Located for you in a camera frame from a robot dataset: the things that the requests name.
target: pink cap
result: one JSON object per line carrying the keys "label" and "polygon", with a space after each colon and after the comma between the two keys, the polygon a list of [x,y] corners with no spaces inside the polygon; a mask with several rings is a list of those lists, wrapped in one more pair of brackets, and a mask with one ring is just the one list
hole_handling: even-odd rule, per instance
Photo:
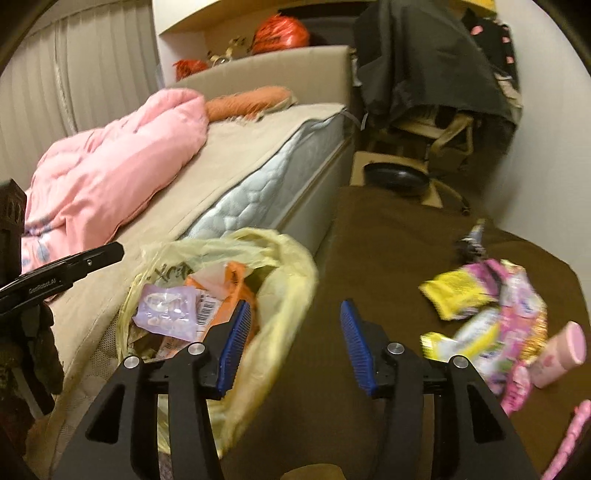
{"label": "pink cap", "polygon": [[562,366],[569,370],[583,364],[587,358],[587,341],[581,326],[568,322],[558,336],[558,360]]}

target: yellow plastic bag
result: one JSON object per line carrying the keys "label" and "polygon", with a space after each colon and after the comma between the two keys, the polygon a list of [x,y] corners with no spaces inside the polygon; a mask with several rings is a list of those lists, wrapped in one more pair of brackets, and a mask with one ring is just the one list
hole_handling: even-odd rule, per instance
{"label": "yellow plastic bag", "polygon": [[[207,401],[217,453],[223,456],[242,436],[282,366],[312,301],[318,282],[308,250],[288,235],[244,228],[210,240],[186,239],[151,245],[117,318],[119,361],[136,354],[128,346],[129,328],[146,283],[181,286],[185,278],[208,265],[234,260],[252,271],[259,332],[245,348],[232,390],[221,401]],[[158,447],[170,453],[168,397],[158,401]]]}

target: beige curtain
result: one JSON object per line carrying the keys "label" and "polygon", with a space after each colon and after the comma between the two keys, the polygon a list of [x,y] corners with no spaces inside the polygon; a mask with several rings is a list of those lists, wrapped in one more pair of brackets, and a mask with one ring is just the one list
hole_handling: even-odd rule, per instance
{"label": "beige curtain", "polygon": [[120,118],[157,90],[150,1],[99,3],[63,18],[48,12],[0,77],[0,180],[27,188],[53,142]]}

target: black jacket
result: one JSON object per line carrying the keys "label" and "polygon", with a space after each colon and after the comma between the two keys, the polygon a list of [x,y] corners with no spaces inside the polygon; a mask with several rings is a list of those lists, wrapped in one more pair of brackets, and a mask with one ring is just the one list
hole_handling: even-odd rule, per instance
{"label": "black jacket", "polygon": [[385,126],[419,105],[512,121],[485,55],[437,0],[379,0],[355,24],[365,106]]}

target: red plastic bag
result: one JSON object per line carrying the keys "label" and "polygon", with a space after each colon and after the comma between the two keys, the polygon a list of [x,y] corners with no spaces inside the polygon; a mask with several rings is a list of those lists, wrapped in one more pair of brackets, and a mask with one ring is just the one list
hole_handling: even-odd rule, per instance
{"label": "red plastic bag", "polygon": [[256,31],[252,40],[252,53],[308,47],[310,33],[302,22],[293,17],[273,15]]}
{"label": "red plastic bag", "polygon": [[203,70],[207,70],[209,65],[203,60],[179,60],[173,64],[173,67],[177,68],[177,82],[193,73],[199,73]]}

